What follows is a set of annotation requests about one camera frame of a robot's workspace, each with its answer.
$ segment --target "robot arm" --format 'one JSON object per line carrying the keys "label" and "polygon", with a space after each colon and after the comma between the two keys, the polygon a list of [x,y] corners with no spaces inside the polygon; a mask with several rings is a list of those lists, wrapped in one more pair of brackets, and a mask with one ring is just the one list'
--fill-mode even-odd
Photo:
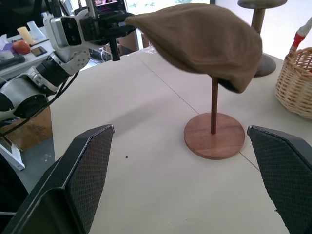
{"label": "robot arm", "polygon": [[59,86],[86,66],[89,49],[110,44],[112,60],[120,60],[116,38],[126,36],[135,28],[125,25],[130,13],[122,11],[94,14],[89,7],[76,16],[43,19],[48,37],[55,49],[37,67],[31,67],[0,88],[0,123],[20,118],[31,118],[57,93]]}

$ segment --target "table surface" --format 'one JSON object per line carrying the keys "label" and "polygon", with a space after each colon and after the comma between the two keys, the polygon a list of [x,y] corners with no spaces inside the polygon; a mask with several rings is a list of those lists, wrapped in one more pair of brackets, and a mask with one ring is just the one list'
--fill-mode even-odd
{"label": "table surface", "polygon": [[[312,123],[274,96],[282,66],[242,94],[219,86],[218,111],[247,130],[258,125],[312,144]],[[51,106],[56,159],[78,134],[114,124],[106,182],[91,234],[286,234],[258,170],[251,142],[226,160],[185,145],[183,130],[209,112],[211,79],[182,72],[158,54],[136,52],[80,72]]]}
{"label": "table surface", "polygon": [[[46,35],[44,27],[41,27],[40,30]],[[14,36],[14,37],[8,38],[8,41],[19,39],[20,37],[21,37],[20,35]],[[3,70],[0,70],[0,77],[6,77],[8,74],[15,73],[17,70],[21,70],[21,72],[25,72],[23,70],[27,70],[34,64],[37,64],[45,60],[53,52],[53,48],[49,40],[31,47],[31,49],[37,48],[39,46],[42,46],[47,51],[47,53],[37,56],[37,57],[31,52],[28,53],[27,55],[24,55],[25,62],[19,63],[17,65],[8,67]]]}

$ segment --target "round wooden base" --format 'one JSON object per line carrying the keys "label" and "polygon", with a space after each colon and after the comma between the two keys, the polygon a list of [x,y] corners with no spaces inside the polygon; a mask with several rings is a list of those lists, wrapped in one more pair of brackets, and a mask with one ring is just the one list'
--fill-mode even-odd
{"label": "round wooden base", "polygon": [[276,69],[276,63],[270,56],[262,55],[261,62],[254,77],[264,77]]}
{"label": "round wooden base", "polygon": [[245,131],[240,123],[227,115],[217,114],[216,134],[211,131],[211,113],[192,118],[184,129],[184,140],[189,149],[208,159],[226,159],[243,147]]}

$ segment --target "wooden hat stand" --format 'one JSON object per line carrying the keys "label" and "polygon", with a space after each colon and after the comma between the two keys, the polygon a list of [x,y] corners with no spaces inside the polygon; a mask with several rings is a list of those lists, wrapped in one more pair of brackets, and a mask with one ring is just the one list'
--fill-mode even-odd
{"label": "wooden hat stand", "polygon": [[184,129],[184,140],[196,155],[208,159],[226,159],[243,147],[245,131],[234,118],[217,113],[218,78],[212,78],[211,113],[192,118]]}

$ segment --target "white table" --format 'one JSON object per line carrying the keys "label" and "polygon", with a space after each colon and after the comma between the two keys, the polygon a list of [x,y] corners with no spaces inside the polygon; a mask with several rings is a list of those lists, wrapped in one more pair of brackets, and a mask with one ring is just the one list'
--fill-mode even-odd
{"label": "white table", "polygon": [[[41,27],[40,30],[46,35],[44,27]],[[8,41],[17,40],[19,38],[20,38],[20,35],[17,35],[17,36],[8,38]],[[37,57],[33,53],[29,53],[27,55],[24,55],[25,62],[19,63],[17,65],[8,67],[8,68],[3,69],[3,70],[0,70],[0,77],[2,77],[4,79],[9,79],[9,78],[15,77],[15,76],[17,76],[23,72],[26,72],[32,66],[38,66],[54,50],[52,48],[52,45],[51,45],[49,40],[31,47],[31,49],[37,48],[39,46],[42,46],[47,51],[47,53],[40,55],[40,56],[37,56]]]}
{"label": "white table", "polygon": [[[264,187],[248,136],[242,151],[200,158],[183,130],[210,111],[211,79],[182,72],[158,54],[136,52],[82,71],[51,106],[56,159],[73,138],[114,124],[106,182],[91,234],[286,234]],[[274,97],[282,61],[242,94],[219,87],[218,111],[312,144],[312,123]]]}

